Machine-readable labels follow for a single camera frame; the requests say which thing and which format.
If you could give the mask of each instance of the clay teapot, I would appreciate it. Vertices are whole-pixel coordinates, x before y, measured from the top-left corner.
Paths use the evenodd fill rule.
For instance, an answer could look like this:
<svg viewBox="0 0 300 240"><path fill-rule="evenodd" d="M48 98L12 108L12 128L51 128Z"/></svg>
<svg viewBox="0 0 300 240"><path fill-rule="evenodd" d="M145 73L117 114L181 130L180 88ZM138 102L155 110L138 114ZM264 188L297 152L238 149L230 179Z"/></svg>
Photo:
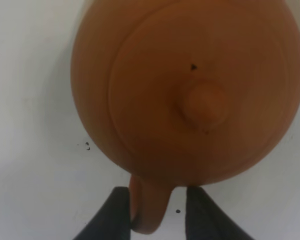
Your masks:
<svg viewBox="0 0 300 240"><path fill-rule="evenodd" d="M282 0L98 0L71 84L90 137L132 174L132 227L149 234L175 187L233 177L283 137L300 32Z"/></svg>

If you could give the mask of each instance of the white floor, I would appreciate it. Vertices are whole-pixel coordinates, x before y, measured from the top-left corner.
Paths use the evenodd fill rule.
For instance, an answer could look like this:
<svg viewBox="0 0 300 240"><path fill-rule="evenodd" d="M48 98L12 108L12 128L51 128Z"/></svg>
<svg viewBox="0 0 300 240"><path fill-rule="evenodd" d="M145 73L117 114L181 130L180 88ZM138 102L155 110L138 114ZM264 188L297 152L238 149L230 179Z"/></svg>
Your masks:
<svg viewBox="0 0 300 240"><path fill-rule="evenodd" d="M129 182L89 139L72 101L72 42L86 7L0 0L0 240L72 240L112 188ZM256 240L300 240L300 109L266 159L205 189ZM160 229L132 240L185 240L185 200L176 189Z"/></svg>

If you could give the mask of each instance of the teapot lid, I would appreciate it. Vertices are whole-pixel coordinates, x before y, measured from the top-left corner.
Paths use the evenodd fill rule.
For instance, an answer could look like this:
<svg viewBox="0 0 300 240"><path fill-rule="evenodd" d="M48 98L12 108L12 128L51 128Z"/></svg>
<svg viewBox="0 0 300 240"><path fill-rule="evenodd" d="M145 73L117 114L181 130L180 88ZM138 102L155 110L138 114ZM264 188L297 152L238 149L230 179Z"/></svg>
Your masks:
<svg viewBox="0 0 300 240"><path fill-rule="evenodd" d="M286 53L271 26L243 8L171 4L140 23L116 56L113 125L145 167L176 166L171 174L188 171L193 184L233 175L264 157L294 117L300 78Z"/></svg>

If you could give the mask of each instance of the orange teapot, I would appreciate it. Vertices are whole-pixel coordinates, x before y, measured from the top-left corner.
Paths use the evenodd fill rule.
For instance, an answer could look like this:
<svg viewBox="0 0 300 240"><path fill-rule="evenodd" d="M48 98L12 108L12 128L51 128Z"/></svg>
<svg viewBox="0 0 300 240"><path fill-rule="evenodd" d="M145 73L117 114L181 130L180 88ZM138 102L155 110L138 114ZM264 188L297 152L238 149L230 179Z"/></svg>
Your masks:
<svg viewBox="0 0 300 240"><path fill-rule="evenodd" d="M161 223L172 190L266 156L300 103L300 32L282 0L98 0L71 84L90 137L132 174L132 228Z"/></svg>

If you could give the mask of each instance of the dark speck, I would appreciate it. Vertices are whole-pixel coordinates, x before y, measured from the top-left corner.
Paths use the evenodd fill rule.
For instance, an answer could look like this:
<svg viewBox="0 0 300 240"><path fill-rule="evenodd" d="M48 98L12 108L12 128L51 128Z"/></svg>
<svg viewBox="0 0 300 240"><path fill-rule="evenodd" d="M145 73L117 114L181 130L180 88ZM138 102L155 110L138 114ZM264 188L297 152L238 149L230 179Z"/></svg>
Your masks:
<svg viewBox="0 0 300 240"><path fill-rule="evenodd" d="M194 71L194 70L197 70L197 69L198 69L198 67L196 65L191 64L191 71Z"/></svg>

